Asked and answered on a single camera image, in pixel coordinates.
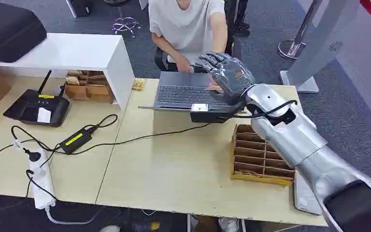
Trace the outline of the person's left hand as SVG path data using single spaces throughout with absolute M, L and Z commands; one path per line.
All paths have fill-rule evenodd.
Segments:
M 211 91 L 215 91 L 219 94 L 223 94 L 224 91 L 222 89 L 221 86 L 219 86 L 215 81 L 212 81 L 209 85 L 208 85 L 208 89 L 211 90 Z

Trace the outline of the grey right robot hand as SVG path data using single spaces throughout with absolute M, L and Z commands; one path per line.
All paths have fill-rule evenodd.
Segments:
M 222 99 L 228 105 L 244 101 L 244 93 L 256 83 L 250 70 L 238 58 L 227 53 L 208 52 L 200 55 L 195 65 L 211 75 L 222 89 Z

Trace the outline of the person's right hand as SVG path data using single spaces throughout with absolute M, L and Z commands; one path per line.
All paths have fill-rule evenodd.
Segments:
M 176 58 L 175 60 L 176 66 L 179 72 L 186 72 L 186 73 L 193 73 L 194 69 L 191 66 L 189 60 L 183 56 L 180 56 L 179 58 Z

